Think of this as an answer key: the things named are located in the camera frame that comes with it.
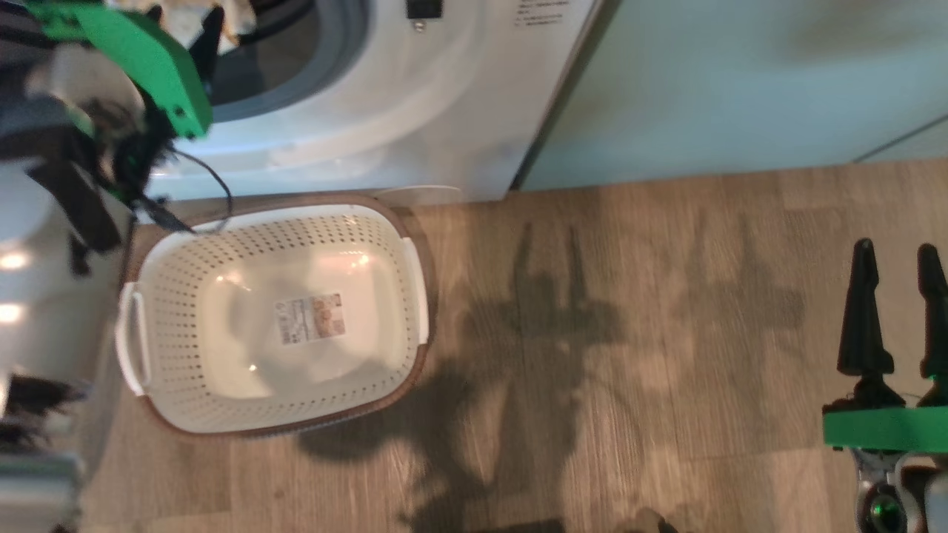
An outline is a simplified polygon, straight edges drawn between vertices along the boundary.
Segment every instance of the sticker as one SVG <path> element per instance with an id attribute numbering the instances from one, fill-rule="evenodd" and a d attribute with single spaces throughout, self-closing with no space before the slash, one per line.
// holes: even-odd
<path id="1" fill-rule="evenodd" d="M 283 346 L 338 337 L 346 332 L 339 293 L 283 300 L 273 308 Z"/>
<path id="2" fill-rule="evenodd" d="M 569 6 L 570 0 L 520 0 L 517 3 L 514 26 L 521 28 L 560 24 Z"/>

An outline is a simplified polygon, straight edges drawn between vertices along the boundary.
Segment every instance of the laundry basket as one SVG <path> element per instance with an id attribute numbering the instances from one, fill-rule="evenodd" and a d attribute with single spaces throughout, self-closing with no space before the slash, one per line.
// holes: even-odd
<path id="1" fill-rule="evenodd" d="M 427 342 L 417 250 L 368 199 L 169 235 L 122 289 L 116 323 L 133 393 L 197 435 L 292 432 L 381 409 L 417 378 Z"/>

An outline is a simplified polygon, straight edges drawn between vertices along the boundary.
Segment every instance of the cabinet door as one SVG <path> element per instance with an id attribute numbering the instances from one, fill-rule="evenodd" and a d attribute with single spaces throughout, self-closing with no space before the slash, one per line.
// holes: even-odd
<path id="1" fill-rule="evenodd" d="M 844 163 L 946 113 L 948 0 L 622 1 L 523 188 Z"/>
<path id="2" fill-rule="evenodd" d="M 860 157 L 860 162 L 948 156 L 948 116 L 938 117 Z"/>

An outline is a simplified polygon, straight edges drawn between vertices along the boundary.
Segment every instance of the green bracket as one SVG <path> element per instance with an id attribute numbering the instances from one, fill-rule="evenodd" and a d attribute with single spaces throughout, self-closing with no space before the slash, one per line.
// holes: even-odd
<path id="1" fill-rule="evenodd" d="M 826 413 L 823 440 L 840 448 L 948 453 L 948 407 Z"/>
<path id="2" fill-rule="evenodd" d="M 207 134 L 210 101 L 191 54 L 157 23 L 94 2 L 31 1 L 27 9 L 50 39 L 88 41 L 114 61 L 148 93 L 180 137 Z"/>

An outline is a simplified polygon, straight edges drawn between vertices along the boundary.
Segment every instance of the front-loading washer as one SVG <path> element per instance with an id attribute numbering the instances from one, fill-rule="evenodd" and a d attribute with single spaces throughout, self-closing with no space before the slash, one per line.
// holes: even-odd
<path id="1" fill-rule="evenodd" d="M 236 195 L 499 199 L 599 1 L 444 0 L 411 19 L 412 0 L 253 0 L 257 31 L 217 65 L 209 135 L 177 148 Z M 151 195 L 222 195 L 183 158 L 152 178 Z"/>

